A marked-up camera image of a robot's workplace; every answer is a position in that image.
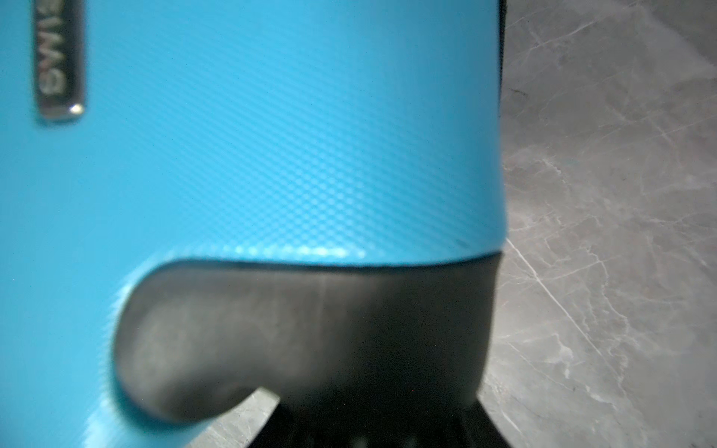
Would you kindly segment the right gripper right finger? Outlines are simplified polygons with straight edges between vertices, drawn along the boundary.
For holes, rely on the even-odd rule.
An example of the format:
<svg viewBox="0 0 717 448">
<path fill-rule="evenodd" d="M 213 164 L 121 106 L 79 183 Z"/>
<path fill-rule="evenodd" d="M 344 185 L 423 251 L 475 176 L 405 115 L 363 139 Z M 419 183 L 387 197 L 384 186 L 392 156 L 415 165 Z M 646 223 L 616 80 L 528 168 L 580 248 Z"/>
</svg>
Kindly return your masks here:
<svg viewBox="0 0 717 448">
<path fill-rule="evenodd" d="M 511 448 L 487 411 L 476 401 L 459 417 L 459 447 Z"/>
</svg>

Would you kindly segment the blue suitcase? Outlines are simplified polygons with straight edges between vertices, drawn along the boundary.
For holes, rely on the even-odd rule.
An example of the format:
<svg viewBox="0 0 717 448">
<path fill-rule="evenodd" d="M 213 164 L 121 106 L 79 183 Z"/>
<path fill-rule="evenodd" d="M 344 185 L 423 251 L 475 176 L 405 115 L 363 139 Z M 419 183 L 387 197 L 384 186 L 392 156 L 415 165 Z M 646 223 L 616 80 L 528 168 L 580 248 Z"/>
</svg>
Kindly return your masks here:
<svg viewBox="0 0 717 448">
<path fill-rule="evenodd" d="M 1 444 L 459 447 L 507 223 L 502 1 L 5 1 Z"/>
</svg>

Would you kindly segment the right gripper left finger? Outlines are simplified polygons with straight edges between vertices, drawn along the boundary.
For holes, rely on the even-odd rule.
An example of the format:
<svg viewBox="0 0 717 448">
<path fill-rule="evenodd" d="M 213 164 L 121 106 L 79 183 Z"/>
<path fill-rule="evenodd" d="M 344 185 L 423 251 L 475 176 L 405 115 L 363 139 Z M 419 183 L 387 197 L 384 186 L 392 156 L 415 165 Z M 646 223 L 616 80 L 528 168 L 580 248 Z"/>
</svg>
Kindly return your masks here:
<svg viewBox="0 0 717 448">
<path fill-rule="evenodd" d="M 302 447 L 302 425 L 283 404 L 278 404 L 248 448 Z"/>
</svg>

